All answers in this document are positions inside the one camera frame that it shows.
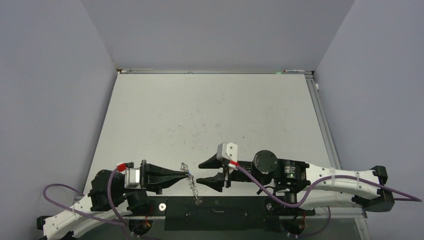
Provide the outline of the metal keyring disc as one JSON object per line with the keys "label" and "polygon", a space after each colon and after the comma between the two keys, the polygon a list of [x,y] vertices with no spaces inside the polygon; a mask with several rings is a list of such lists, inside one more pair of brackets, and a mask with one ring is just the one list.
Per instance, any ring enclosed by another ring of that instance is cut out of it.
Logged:
{"label": "metal keyring disc", "polygon": [[188,175],[187,170],[189,170],[189,167],[186,163],[182,162],[181,166],[180,166],[180,170],[182,172],[185,172],[187,174],[187,180],[188,180],[188,184],[189,184],[189,188],[192,191],[192,195],[194,197],[194,202],[197,206],[199,206],[203,200],[199,197],[199,192],[196,189],[196,184],[195,184],[195,178],[193,175]]}

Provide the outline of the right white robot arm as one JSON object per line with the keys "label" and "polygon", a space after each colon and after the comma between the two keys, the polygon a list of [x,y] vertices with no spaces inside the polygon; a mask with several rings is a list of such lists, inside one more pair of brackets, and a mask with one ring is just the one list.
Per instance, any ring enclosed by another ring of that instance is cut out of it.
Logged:
{"label": "right white robot arm", "polygon": [[380,213],[390,211],[395,204],[386,187],[388,174],[383,166],[347,171],[282,159],[269,150],[260,150],[252,161],[235,161],[230,153],[217,153],[198,167],[222,171],[198,178],[196,183],[217,192],[230,188],[233,182],[254,183],[258,195],[265,193],[272,204],[282,206],[289,214],[332,206]]}

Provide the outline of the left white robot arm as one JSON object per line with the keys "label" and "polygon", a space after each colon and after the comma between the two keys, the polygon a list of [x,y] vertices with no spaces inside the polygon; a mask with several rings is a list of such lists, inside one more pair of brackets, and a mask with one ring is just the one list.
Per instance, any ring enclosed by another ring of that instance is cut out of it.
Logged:
{"label": "left white robot arm", "polygon": [[60,204],[43,191],[44,198],[63,209],[54,216],[37,218],[37,228],[44,240],[76,240],[101,224],[130,227],[129,217],[141,216],[141,225],[150,229],[152,217],[166,214],[165,198],[149,197],[148,193],[161,195],[180,180],[192,180],[185,164],[180,171],[163,168],[142,160],[119,163],[113,170],[100,170],[91,181],[91,190],[83,194],[72,206]]}

